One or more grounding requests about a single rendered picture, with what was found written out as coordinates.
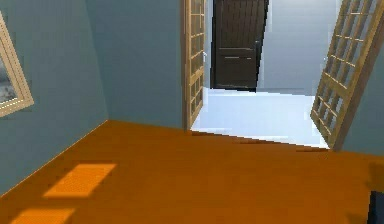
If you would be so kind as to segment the light wooden lattice door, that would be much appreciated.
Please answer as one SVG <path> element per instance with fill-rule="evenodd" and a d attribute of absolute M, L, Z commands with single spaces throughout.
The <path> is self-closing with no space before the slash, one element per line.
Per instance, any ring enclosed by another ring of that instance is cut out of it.
<path fill-rule="evenodd" d="M 203 106 L 205 0 L 183 3 L 183 128 L 190 130 Z"/>
<path fill-rule="evenodd" d="M 310 117 L 339 151 L 384 42 L 384 0 L 343 0 Z"/>

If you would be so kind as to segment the dark brown panel door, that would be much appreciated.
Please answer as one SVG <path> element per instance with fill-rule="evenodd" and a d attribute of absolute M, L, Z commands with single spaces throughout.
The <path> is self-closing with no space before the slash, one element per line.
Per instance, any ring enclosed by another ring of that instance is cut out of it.
<path fill-rule="evenodd" d="M 210 87 L 255 92 L 270 0 L 213 0 Z M 260 41 L 256 62 L 255 41 Z"/>

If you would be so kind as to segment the dark blue furniture corner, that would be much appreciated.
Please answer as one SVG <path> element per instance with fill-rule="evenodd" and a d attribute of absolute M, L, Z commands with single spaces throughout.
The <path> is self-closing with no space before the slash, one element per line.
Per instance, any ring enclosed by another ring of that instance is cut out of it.
<path fill-rule="evenodd" d="M 367 224 L 384 224 L 384 192 L 371 192 Z"/>

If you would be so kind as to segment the framed wall picture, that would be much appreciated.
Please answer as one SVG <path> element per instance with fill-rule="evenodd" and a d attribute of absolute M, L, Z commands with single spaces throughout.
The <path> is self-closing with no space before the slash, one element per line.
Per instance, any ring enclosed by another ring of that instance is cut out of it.
<path fill-rule="evenodd" d="M 29 85 L 0 11 L 0 118 L 33 104 Z"/>

